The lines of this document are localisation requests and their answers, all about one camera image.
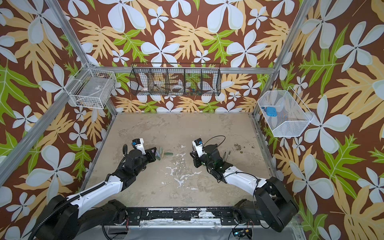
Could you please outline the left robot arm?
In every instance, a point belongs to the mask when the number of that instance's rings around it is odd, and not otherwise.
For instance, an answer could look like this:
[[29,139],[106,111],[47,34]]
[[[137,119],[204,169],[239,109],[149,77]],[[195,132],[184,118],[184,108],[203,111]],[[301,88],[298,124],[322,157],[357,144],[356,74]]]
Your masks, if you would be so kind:
[[37,218],[29,239],[72,240],[95,226],[123,222],[124,204],[117,200],[101,207],[98,204],[132,185],[138,174],[156,161],[157,149],[133,144],[133,150],[128,151],[124,145],[123,156],[117,169],[101,183],[68,197],[52,198]]

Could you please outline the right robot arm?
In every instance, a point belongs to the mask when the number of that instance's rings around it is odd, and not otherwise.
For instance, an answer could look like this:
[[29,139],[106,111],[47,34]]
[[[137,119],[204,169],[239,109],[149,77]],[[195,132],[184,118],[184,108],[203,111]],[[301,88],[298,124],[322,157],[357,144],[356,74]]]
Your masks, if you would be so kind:
[[219,183],[233,185],[252,196],[252,200],[240,200],[233,207],[237,223],[265,222],[276,232],[282,232],[292,218],[299,212],[299,206],[292,195],[276,177],[269,179],[256,177],[239,170],[224,161],[218,151],[218,144],[205,146],[201,139],[193,141],[190,152],[194,166],[205,166],[207,172]]

